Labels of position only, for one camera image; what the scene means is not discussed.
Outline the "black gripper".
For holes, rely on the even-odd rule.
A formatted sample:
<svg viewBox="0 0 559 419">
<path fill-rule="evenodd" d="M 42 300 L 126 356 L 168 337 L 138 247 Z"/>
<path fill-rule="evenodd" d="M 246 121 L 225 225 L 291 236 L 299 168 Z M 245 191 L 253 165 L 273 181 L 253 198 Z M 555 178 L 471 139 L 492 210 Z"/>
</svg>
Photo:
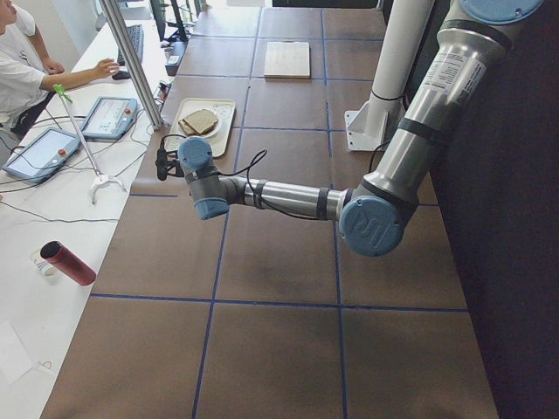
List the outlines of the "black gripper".
<svg viewBox="0 0 559 419">
<path fill-rule="evenodd" d="M 159 181 L 166 181 L 169 176 L 184 177 L 176 150 L 167 151 L 165 148 L 159 148 L 156 152 L 155 166 Z"/>
</svg>

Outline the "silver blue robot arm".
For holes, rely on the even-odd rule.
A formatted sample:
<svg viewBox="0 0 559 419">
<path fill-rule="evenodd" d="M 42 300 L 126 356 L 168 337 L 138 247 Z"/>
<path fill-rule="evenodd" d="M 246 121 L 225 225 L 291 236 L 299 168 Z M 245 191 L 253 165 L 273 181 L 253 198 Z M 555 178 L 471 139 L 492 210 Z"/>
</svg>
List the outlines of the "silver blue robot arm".
<svg viewBox="0 0 559 419">
<path fill-rule="evenodd" d="M 350 148 L 383 154 L 353 189 L 257 180 L 248 168 L 223 173 L 199 136 L 185 138 L 175 151 L 159 147 L 157 176 L 184 178 L 204 220 L 242 204 L 335 221 L 354 252 L 387 254 L 400 244 L 418 206 L 418 187 L 487 69 L 507 56 L 540 7 L 538 1 L 451 1 L 439 12 L 433 1 L 395 1 L 369 99 L 346 119 Z"/>
</svg>

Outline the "person's right hand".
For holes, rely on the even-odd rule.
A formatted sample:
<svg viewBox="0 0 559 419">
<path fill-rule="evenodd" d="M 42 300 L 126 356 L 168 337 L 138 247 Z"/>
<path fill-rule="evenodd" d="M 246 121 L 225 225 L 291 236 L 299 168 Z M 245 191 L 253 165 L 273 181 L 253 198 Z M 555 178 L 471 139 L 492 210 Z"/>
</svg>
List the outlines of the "person's right hand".
<svg viewBox="0 0 559 419">
<path fill-rule="evenodd" d="M 120 70 L 120 66 L 111 58 L 102 59 L 93 69 L 94 79 L 112 77 Z"/>
</svg>

